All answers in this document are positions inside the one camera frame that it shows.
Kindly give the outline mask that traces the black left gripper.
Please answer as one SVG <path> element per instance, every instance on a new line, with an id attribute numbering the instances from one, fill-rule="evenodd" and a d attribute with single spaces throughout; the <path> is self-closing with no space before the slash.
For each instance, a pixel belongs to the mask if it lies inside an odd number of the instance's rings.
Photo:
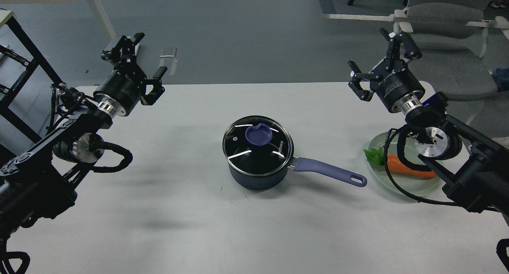
<path id="1" fill-rule="evenodd" d="M 136 46 L 144 38 L 144 33 L 132 37 L 115 36 L 102 51 L 101 59 L 113 65 L 112 73 L 94 91 L 98 109 L 110 117 L 129 116 L 136 104 L 154 105 L 165 92 L 162 77 L 167 67 L 159 67 L 152 78 L 138 65 Z M 146 93 L 147 86 L 152 86 Z"/>

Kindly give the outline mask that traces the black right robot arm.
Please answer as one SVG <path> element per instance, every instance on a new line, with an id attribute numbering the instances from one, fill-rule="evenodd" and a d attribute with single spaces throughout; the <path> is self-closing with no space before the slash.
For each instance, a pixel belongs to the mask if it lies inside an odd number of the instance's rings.
<path id="1" fill-rule="evenodd" d="M 404 123 L 364 151 L 376 178 L 416 203 L 493 211 L 508 220 L 508 147 L 448 113 L 451 95 L 425 88 L 409 68 L 422 52 L 409 32 L 380 28 L 387 49 L 363 72 L 349 61 L 348 87 L 363 102 L 378 98 Z"/>

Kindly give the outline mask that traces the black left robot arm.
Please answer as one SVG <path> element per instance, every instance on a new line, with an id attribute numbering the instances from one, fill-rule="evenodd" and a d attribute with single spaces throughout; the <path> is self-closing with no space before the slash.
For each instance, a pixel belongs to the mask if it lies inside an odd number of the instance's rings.
<path id="1" fill-rule="evenodd" d="M 101 58 L 113 71 L 93 96 L 62 89 L 68 107 L 47 136 L 1 167 L 1 272 L 24 274 L 30 264 L 25 252 L 8 252 L 7 241 L 20 227 L 40 218 L 54 219 L 73 207 L 76 187 L 88 172 L 115 173 L 133 161 L 132 153 L 98 134 L 115 116 L 129 116 L 136 104 L 153 105 L 164 93 L 159 67 L 151 77 L 137 62 L 136 46 L 144 33 L 112 39 Z"/>

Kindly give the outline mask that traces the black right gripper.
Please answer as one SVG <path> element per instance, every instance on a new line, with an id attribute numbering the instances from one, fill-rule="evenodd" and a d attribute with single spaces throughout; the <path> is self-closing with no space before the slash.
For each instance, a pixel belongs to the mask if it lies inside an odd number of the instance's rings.
<path id="1" fill-rule="evenodd" d="M 421 107 L 425 89 L 408 69 L 409 62 L 422 58 L 422 51 L 409 33 L 398 33 L 379 29 L 388 42 L 385 57 L 371 70 L 362 73 L 356 62 L 348 61 L 352 70 L 348 85 L 362 101 L 370 101 L 378 95 L 390 113 L 407 114 Z M 369 89 L 363 89 L 361 82 L 370 82 Z"/>

